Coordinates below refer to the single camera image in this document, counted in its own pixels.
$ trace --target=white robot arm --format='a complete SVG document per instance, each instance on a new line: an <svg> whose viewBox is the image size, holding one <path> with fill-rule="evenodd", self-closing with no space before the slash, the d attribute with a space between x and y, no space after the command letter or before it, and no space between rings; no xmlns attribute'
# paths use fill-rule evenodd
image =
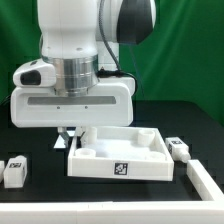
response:
<svg viewBox="0 0 224 224"><path fill-rule="evenodd" d="M154 0L38 0L42 58L14 74L13 123L60 130L129 125L135 81L99 78L96 42L138 44L155 16Z"/></svg>

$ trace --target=white box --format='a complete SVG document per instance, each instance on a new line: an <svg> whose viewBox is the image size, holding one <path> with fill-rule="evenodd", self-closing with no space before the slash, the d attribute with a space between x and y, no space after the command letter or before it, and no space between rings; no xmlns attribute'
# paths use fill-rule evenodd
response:
<svg viewBox="0 0 224 224"><path fill-rule="evenodd" d="M5 188L22 188L27 175L27 159L18 156L9 160L4 171Z"/></svg>
<svg viewBox="0 0 224 224"><path fill-rule="evenodd" d="M150 146L138 144L139 131L155 133ZM158 129L97 127L97 140L81 149L84 150L82 157L76 155L76 141L74 137L68 156L68 176L162 181L173 179L174 162Z"/></svg>

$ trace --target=white container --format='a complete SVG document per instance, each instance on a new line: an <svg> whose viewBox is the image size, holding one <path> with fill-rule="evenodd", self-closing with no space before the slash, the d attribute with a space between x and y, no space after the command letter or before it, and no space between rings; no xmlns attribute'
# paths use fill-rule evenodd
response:
<svg viewBox="0 0 224 224"><path fill-rule="evenodd" d="M139 131L154 133L150 146L139 144ZM95 143L85 144L94 156L77 156L74 137L68 176L172 181L174 162L158 129L97 127L95 134Z"/></svg>

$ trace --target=black cable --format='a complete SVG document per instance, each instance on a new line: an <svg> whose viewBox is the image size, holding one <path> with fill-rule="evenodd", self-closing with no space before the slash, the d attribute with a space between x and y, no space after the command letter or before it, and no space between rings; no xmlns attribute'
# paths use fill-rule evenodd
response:
<svg viewBox="0 0 224 224"><path fill-rule="evenodd" d="M5 99L3 99L0 102L0 106L6 106L8 103L10 103L11 101L11 95L8 95L7 97L5 97Z"/></svg>
<svg viewBox="0 0 224 224"><path fill-rule="evenodd" d="M142 85L142 78L141 78L141 75L140 75L139 70L138 70L138 66L137 66L137 63L136 63L136 59L135 59L135 55L134 55L134 52L132 50L132 47L129 47L129 51L130 51L130 54L131 54L132 62L133 62L134 67L135 67L136 75L137 75L138 80L140 82L143 99L145 100L145 93L144 93L144 88L143 88L143 85Z"/></svg>
<svg viewBox="0 0 224 224"><path fill-rule="evenodd" d="M104 3L105 3L105 0L101 0L101 2L100 2L100 11L99 11L99 28L100 28L100 34L101 34L101 37L102 37L102 40L104 42L105 47L107 48L108 52L110 53L111 57L113 58L116 66L117 66L117 69L120 71L121 70L121 66L120 66L120 64L119 64L116 56L114 55L113 51L111 50L110 45L108 44L108 41L106 39L106 35L104 33L104 28L103 28L103 9L104 9Z"/></svg>

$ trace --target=white plastic part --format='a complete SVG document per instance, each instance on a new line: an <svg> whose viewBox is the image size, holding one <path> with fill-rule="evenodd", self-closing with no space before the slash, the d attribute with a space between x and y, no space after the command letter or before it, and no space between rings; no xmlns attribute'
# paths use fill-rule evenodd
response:
<svg viewBox="0 0 224 224"><path fill-rule="evenodd" d="M138 144L139 130L154 131L148 147ZM68 156L68 176L116 179L173 179L174 162L158 129L97 127L97 141L82 147L96 152L94 158L78 158L76 136Z"/></svg>
<svg viewBox="0 0 224 224"><path fill-rule="evenodd" d="M90 127L88 129L88 144L95 144L97 141L97 128Z"/></svg>
<svg viewBox="0 0 224 224"><path fill-rule="evenodd" d="M223 202L2 203L1 224L223 224Z"/></svg>
<svg viewBox="0 0 224 224"><path fill-rule="evenodd" d="M0 183L3 180L3 172L5 170L5 162L4 161L0 161Z"/></svg>
<svg viewBox="0 0 224 224"><path fill-rule="evenodd" d="M38 71L41 76L41 83L38 86L35 85L23 85L21 83L21 75L23 73ZM28 62L21 67L19 67L13 75L13 82L19 87L51 87L56 84L56 73L53 65L45 63L42 59L36 60L34 62Z"/></svg>
<svg viewBox="0 0 224 224"><path fill-rule="evenodd" d="M5 188L22 188L27 175L27 159L24 156L10 159L3 175Z"/></svg>
<svg viewBox="0 0 224 224"><path fill-rule="evenodd" d="M161 152L149 152L149 154L146 156L146 159L151 161L166 161L166 155Z"/></svg>
<svg viewBox="0 0 224 224"><path fill-rule="evenodd" d="M79 158L94 158L96 151L88 148L80 148L75 150L75 156Z"/></svg>
<svg viewBox="0 0 224 224"><path fill-rule="evenodd" d="M53 88L19 88L11 97L12 121L17 127L128 126L133 120L130 91L123 83L99 83L88 96L114 97L115 104L30 105L30 97L56 97Z"/></svg>
<svg viewBox="0 0 224 224"><path fill-rule="evenodd" d="M156 3L155 0L150 0L151 3L151 11L152 11L152 23L153 23L153 27L156 24Z"/></svg>
<svg viewBox="0 0 224 224"><path fill-rule="evenodd" d="M110 77L110 78L102 78L100 79L100 83L123 83L125 84L130 92L130 95L133 96L135 93L135 80L130 77L123 77L123 78L117 78L117 77Z"/></svg>
<svg viewBox="0 0 224 224"><path fill-rule="evenodd" d="M150 146L155 138L155 132L153 130L141 129L138 132L138 144L141 146Z"/></svg>
<svg viewBox="0 0 224 224"><path fill-rule="evenodd" d="M165 143L174 161L187 163L188 160L191 159L188 145L186 145L180 138L166 138Z"/></svg>
<svg viewBox="0 0 224 224"><path fill-rule="evenodd" d="M97 0L38 0L42 55L87 58L97 55Z"/></svg>
<svg viewBox="0 0 224 224"><path fill-rule="evenodd" d="M198 160L189 160L187 175L203 201L223 201L224 195Z"/></svg>

